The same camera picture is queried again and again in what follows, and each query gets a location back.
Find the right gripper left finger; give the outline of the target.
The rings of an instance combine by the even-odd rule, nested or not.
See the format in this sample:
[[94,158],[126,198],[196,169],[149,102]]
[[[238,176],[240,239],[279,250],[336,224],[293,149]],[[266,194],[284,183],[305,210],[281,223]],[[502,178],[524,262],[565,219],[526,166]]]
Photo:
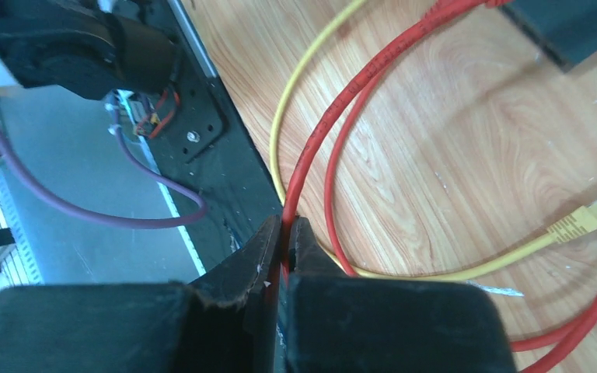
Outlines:
[[0,372],[271,372],[281,219],[195,281],[0,292]]

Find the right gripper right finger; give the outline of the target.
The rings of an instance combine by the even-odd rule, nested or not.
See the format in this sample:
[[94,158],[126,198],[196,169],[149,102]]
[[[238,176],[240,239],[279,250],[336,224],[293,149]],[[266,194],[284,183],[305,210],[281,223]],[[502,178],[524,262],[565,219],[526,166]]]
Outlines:
[[513,372],[489,296],[470,284],[349,277],[306,218],[288,240],[290,372]]

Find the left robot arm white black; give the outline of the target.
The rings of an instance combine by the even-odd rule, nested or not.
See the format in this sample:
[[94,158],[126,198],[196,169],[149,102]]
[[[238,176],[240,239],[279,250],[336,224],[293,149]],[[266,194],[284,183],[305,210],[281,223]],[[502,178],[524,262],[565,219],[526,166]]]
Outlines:
[[138,11],[97,1],[0,1],[0,62],[26,89],[59,85],[84,99],[115,89],[160,93],[180,58],[175,40]]

